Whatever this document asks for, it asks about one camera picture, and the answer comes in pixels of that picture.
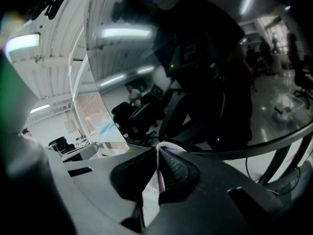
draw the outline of ceiling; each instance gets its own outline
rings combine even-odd
[[[68,79],[68,62],[71,57],[71,70],[73,73],[77,73],[86,55],[83,26],[87,29],[88,36],[94,36],[92,31],[95,28],[101,30],[112,25],[110,20],[112,5],[115,1],[121,0],[93,0],[96,2],[90,2],[89,14],[84,12],[87,1],[65,0],[54,20],[48,20],[43,12],[34,22],[25,26],[21,33],[22,35],[39,32],[41,35],[39,46],[10,53],[16,70],[39,99],[36,107],[47,103],[56,110],[59,106],[62,108],[64,104],[70,107],[72,96]],[[179,0],[154,0],[163,9],[173,7],[177,1]],[[242,0],[209,1],[224,9],[238,22],[270,13],[277,7],[275,0],[255,0],[251,12],[242,17],[239,13]],[[84,25],[84,13],[85,16],[89,15],[88,22],[85,22],[86,25]],[[141,65],[157,63],[150,51],[152,38],[133,40],[132,42],[105,41],[103,38],[97,38],[91,42],[92,44],[88,46],[91,67],[100,67],[101,65],[105,67],[105,69],[99,68],[94,73],[95,80],[110,76],[111,71],[129,72]],[[84,80],[85,85],[91,82],[89,79],[91,77],[88,76]]]

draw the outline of ceiling light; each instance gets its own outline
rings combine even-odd
[[[242,7],[241,14],[244,14],[247,12],[248,8],[251,5],[251,2],[252,2],[252,0],[244,0],[244,5]]]
[[[149,67],[144,67],[144,68],[140,68],[137,70],[138,74],[143,74],[143,73],[148,73],[154,70],[153,66],[149,66]]]
[[[113,28],[104,29],[101,37],[148,37],[150,35],[149,30],[144,29],[129,29],[129,28]]]
[[[112,79],[108,80],[107,82],[102,83],[101,86],[105,86],[105,85],[111,84],[111,83],[113,83],[114,81],[122,80],[122,79],[124,79],[124,78],[125,78],[125,75],[121,75],[121,76],[112,78]]]
[[[39,38],[39,34],[30,34],[11,38],[5,44],[5,51],[11,52],[21,48],[38,46]]]
[[[37,111],[40,111],[40,110],[42,110],[42,109],[44,109],[44,108],[47,108],[47,107],[50,107],[50,105],[46,104],[46,105],[44,105],[44,106],[40,106],[40,107],[38,107],[38,108],[35,108],[35,109],[31,110],[30,114],[31,114],[31,113],[34,113],[34,112],[37,112]]]

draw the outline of curved reflective glass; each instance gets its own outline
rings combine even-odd
[[[312,121],[312,57],[278,0],[89,0],[86,47],[127,142],[234,150]]]

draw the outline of shiny floor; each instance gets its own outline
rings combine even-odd
[[[253,113],[251,118],[252,140],[248,145],[255,145],[258,143],[268,142],[285,135],[288,135],[312,121],[310,110],[313,107],[311,101],[311,108],[308,110],[306,104],[296,111],[294,119],[288,124],[282,124],[273,117],[272,101],[285,94],[293,94],[294,91],[301,90],[300,87],[294,83],[294,71],[282,70],[281,74],[265,75],[261,74],[255,79],[254,87],[251,87],[251,100]],[[158,136],[159,127],[162,124],[161,120],[157,121],[158,127],[151,126],[148,133],[156,131],[154,136]],[[151,140],[149,145],[156,145],[158,140]],[[201,148],[210,149],[207,144],[201,144]]]

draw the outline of black chair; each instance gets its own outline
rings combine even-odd
[[[113,121],[118,124],[119,131],[128,134],[127,142],[137,141],[138,144],[148,144],[151,139],[158,139],[153,135],[156,131],[146,134],[149,127],[153,124],[151,119],[151,105],[147,103],[138,108],[123,102],[112,109]]]
[[[295,77],[294,82],[297,86],[302,87],[302,90],[295,91],[294,95],[296,97],[303,97],[307,103],[307,109],[310,107],[309,99],[313,100],[313,97],[310,95],[311,90],[313,89],[313,82],[306,77],[308,72],[304,72],[301,67],[295,68]]]
[[[51,145],[55,145],[62,154],[68,153],[76,149],[75,145],[73,145],[72,143],[71,144],[67,143],[67,140],[65,137],[60,137],[56,140],[51,141],[48,146],[51,146]]]

